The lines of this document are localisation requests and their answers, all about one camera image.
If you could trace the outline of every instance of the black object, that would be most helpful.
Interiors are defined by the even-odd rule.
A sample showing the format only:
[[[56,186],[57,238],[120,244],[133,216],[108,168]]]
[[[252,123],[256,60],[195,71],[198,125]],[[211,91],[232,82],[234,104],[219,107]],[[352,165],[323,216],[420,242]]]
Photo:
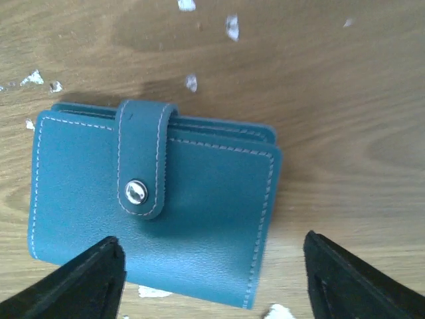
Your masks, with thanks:
[[[308,292],[316,319],[425,318],[425,298],[323,235],[304,243]]]
[[[116,318],[127,273],[115,237],[106,237],[0,304],[7,319]]]

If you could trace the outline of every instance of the strap closure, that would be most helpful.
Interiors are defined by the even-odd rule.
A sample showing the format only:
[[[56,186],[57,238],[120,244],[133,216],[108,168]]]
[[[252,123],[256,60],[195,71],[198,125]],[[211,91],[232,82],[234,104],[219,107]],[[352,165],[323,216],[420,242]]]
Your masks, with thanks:
[[[114,166],[118,205],[125,213],[142,219],[160,214],[165,198],[167,127],[170,116],[177,114],[176,105],[161,102],[126,100],[118,108]]]

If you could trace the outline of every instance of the card holder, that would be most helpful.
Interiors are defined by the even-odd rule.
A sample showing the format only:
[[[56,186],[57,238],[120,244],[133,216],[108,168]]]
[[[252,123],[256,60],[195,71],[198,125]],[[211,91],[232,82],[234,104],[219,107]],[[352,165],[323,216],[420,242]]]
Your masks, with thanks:
[[[35,129],[30,254],[63,265],[112,235],[128,281],[251,308],[281,164],[269,126],[55,104]]]

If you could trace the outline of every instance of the white paint chip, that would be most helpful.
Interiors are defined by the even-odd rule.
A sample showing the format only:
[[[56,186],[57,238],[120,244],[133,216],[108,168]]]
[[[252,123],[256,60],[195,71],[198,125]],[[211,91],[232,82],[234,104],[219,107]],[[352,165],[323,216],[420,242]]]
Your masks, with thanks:
[[[239,24],[237,15],[229,15],[226,19],[226,33],[234,42],[239,40]]]
[[[180,11],[194,11],[197,8],[194,0],[177,0]]]
[[[185,85],[190,91],[195,93],[198,89],[197,76],[194,74],[189,74],[188,76],[186,76]]]
[[[343,28],[350,27],[353,23],[354,23],[354,19],[352,19],[352,18],[348,18],[348,19],[345,21],[345,24],[343,25]]]
[[[27,120],[25,120],[25,124],[27,125],[28,130],[35,131],[35,126],[34,126],[33,121],[31,121],[30,119],[27,119]]]
[[[283,307],[281,304],[274,304],[270,307],[269,313],[264,319],[296,319],[288,308]]]
[[[146,286],[139,286],[140,298],[163,298],[163,297],[169,296],[170,294],[173,294],[173,293],[146,287]]]
[[[50,93],[57,93],[64,89],[59,81],[54,81],[50,84]]]
[[[32,82],[35,84],[44,84],[44,80],[40,75],[40,72],[38,70],[35,70],[33,73],[28,75],[26,78],[24,78],[21,82],[21,86],[25,85],[28,82]]]

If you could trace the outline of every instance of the metal button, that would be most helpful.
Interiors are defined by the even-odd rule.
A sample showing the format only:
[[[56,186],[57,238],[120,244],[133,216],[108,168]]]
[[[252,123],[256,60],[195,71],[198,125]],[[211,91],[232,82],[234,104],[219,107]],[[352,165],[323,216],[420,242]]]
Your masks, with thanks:
[[[133,179],[126,185],[126,197],[134,205],[140,205],[147,199],[147,188],[141,181]]]

